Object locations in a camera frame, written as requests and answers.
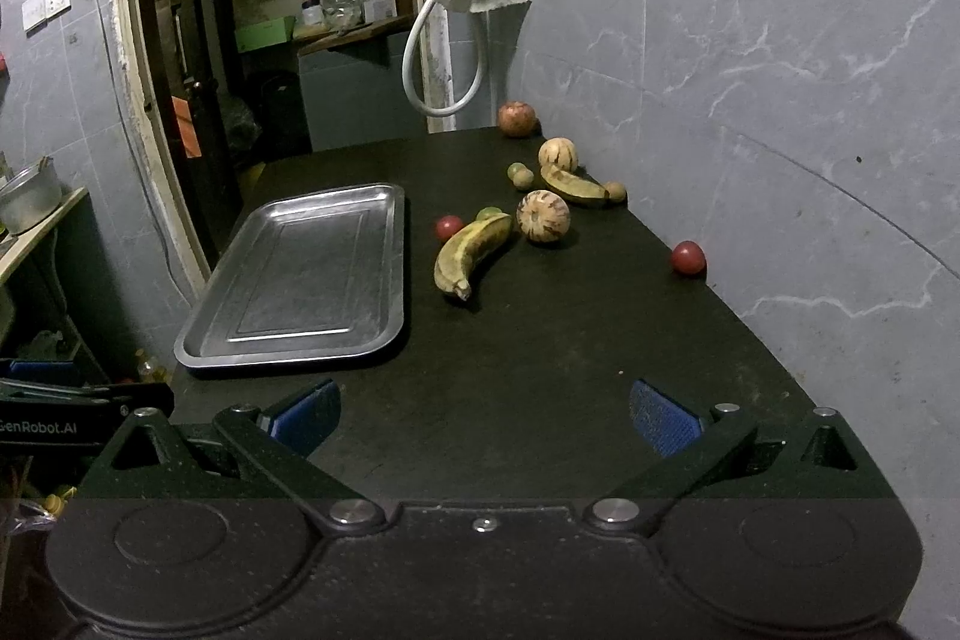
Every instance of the metal tray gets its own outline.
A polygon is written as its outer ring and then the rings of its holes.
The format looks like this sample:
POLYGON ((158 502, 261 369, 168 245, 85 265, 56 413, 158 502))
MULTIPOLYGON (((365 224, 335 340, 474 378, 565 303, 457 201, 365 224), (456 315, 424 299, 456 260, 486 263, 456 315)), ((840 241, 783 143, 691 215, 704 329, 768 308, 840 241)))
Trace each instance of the metal tray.
POLYGON ((248 215, 176 338, 191 369, 366 356, 403 325, 403 189, 378 183, 248 215))

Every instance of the red tomato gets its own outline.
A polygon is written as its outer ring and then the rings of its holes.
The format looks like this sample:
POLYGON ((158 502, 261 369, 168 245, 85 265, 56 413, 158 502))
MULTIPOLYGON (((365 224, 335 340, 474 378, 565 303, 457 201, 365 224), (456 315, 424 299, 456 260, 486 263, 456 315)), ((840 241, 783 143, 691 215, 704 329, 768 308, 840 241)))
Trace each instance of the red tomato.
POLYGON ((444 215, 434 225, 433 230, 437 232, 437 239, 446 242, 463 227, 464 221, 457 218, 457 215, 444 215))
POLYGON ((688 277, 696 277, 707 268, 707 256, 696 242, 681 242, 670 254, 670 266, 688 277))

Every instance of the wooden shelf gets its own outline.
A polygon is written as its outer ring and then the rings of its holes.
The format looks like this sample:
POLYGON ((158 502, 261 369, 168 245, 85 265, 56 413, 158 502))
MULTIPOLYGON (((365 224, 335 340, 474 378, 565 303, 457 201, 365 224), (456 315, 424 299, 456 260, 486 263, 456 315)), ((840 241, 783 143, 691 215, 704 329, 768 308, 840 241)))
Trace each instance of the wooden shelf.
POLYGON ((80 199, 86 196, 85 188, 78 188, 72 191, 69 196, 64 196, 56 210, 37 223, 30 231, 20 234, 17 237, 9 237, 4 240, 4 253, 0 258, 0 285, 10 279, 11 274, 23 263, 23 260, 30 255, 32 249, 40 244, 40 239, 46 237, 54 227, 64 219, 70 210, 80 203, 80 199))
POLYGON ((347 44, 356 44, 357 42, 366 42, 368 39, 376 39, 378 36, 397 33, 397 31, 408 31, 414 25, 416 15, 402 15, 397 18, 387 18, 387 20, 378 20, 376 23, 362 25, 360 28, 354 28, 344 34, 325 33, 316 37, 310 42, 309 39, 294 39, 294 44, 306 44, 296 51, 298 56, 309 55, 311 52, 321 52, 325 49, 336 49, 344 47, 347 44))

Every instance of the pepino melon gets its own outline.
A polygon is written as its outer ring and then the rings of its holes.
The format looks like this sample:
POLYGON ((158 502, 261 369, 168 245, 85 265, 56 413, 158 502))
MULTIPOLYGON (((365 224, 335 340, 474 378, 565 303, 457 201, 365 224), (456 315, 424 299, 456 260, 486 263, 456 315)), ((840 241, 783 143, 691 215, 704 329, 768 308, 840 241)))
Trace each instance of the pepino melon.
POLYGON ((517 224, 530 242, 557 242, 570 228, 570 208, 550 191, 531 191, 517 205, 517 224))
POLYGON ((554 137, 548 139, 541 145, 539 155, 541 167, 553 164, 564 172, 576 172, 579 162, 577 161, 577 148, 565 137, 554 137))

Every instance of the wooden door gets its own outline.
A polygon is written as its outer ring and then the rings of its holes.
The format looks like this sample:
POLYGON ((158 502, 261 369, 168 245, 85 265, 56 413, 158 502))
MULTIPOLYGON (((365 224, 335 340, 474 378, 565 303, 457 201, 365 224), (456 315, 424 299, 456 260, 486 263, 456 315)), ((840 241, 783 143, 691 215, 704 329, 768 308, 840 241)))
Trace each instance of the wooden door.
MULTIPOLYGON (((203 232, 198 226, 198 233, 208 235, 212 247, 205 248, 205 252, 210 266, 214 266, 243 203, 220 116, 199 0, 154 3, 170 95, 189 106, 200 148, 200 157, 187 162, 190 182, 184 183, 181 176, 181 186, 197 194, 199 218, 205 225, 203 232)), ((197 215, 193 218, 197 225, 197 215)))

